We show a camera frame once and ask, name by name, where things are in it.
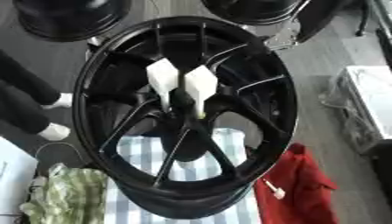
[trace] foot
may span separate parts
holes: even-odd
[[[59,99],[52,105],[42,106],[43,109],[71,108],[72,94],[61,94]]]
[[[49,123],[49,126],[39,132],[38,135],[48,141],[55,142],[67,138],[70,133],[71,130],[68,127],[51,122]]]

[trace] red cloth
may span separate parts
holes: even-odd
[[[331,209],[331,191],[337,186],[319,169],[311,153],[294,143],[262,177],[286,194],[283,199],[259,179],[255,196],[262,224],[337,224]]]

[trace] person's leg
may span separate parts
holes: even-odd
[[[61,94],[35,74],[27,71],[1,50],[0,80],[26,92],[39,104],[49,106],[48,109],[54,108],[53,105],[56,102],[66,102],[64,105],[59,105],[60,107],[71,106],[72,96],[70,94]]]
[[[50,123],[40,108],[26,103],[15,89],[3,83],[0,83],[0,119],[49,141],[62,140],[70,133],[69,128]]]

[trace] blue checkered towel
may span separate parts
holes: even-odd
[[[246,160],[244,150],[245,135],[234,129],[215,129],[213,140],[222,148],[234,165]],[[165,159],[160,138],[143,136],[124,136],[117,146],[118,153],[129,163],[143,172],[157,175]],[[221,168],[208,152],[203,157],[190,162],[176,162],[170,173],[173,180],[194,181],[207,179],[221,173]],[[240,202],[214,216],[199,220],[171,220],[149,213],[130,201],[117,188],[116,183],[108,180],[106,196],[105,224],[259,224],[256,198],[249,191]]]

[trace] green towel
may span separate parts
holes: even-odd
[[[31,224],[101,224],[107,178],[97,170],[56,164],[20,209]]]

